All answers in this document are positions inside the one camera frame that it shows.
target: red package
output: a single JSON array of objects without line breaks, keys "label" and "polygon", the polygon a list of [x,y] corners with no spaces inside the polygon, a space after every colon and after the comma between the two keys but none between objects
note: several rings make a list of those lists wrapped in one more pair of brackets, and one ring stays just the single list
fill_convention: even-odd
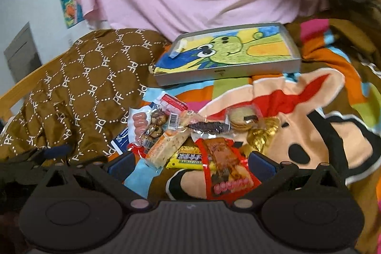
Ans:
[{"label": "red package", "polygon": [[140,156],[141,158],[146,157],[146,153],[144,153],[144,151],[145,151],[144,146],[138,145],[138,143],[136,143],[136,142],[132,142],[132,143],[128,144],[126,149],[127,149],[127,151],[131,151],[132,153]]},{"label": "red package", "polygon": [[[233,203],[261,183],[250,172],[247,159],[233,144],[234,141],[222,137],[196,141],[202,155],[208,200]],[[215,163],[213,169],[209,158]]]}]

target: wooden bed frame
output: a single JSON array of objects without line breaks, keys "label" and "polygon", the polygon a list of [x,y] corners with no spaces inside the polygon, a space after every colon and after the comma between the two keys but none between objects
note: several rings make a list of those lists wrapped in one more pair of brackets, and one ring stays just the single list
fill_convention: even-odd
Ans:
[{"label": "wooden bed frame", "polygon": [[16,85],[7,93],[0,97],[0,119],[7,122],[13,116],[11,108],[33,90],[36,84],[45,77],[47,70],[60,63],[60,58],[65,53],[57,56],[55,59],[52,59],[31,74],[27,75],[20,82],[16,83]]}]

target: colorful poster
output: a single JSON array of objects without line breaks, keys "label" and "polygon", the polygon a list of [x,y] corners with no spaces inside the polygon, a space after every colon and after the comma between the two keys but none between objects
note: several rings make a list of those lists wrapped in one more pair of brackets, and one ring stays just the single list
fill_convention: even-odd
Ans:
[{"label": "colorful poster", "polygon": [[60,0],[64,12],[65,24],[70,28],[84,20],[82,8],[75,0]]}]

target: cookie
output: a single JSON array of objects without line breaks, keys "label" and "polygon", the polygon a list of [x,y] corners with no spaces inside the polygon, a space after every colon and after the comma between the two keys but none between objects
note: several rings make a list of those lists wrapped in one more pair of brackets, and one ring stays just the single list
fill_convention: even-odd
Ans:
[{"label": "cookie", "polygon": [[228,118],[232,128],[244,132],[253,126],[256,115],[253,108],[250,106],[243,106],[232,109],[228,113]]}]

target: brown blanket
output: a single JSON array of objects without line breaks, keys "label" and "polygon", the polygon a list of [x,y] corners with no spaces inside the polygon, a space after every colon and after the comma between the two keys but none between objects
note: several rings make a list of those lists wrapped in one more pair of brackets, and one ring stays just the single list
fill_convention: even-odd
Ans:
[{"label": "brown blanket", "polygon": [[165,44],[158,33],[137,29],[99,30],[77,40],[9,125],[0,160],[68,143],[70,165],[107,161],[115,153],[109,142],[126,127],[128,109],[137,108],[147,87],[156,85],[148,66]]}]

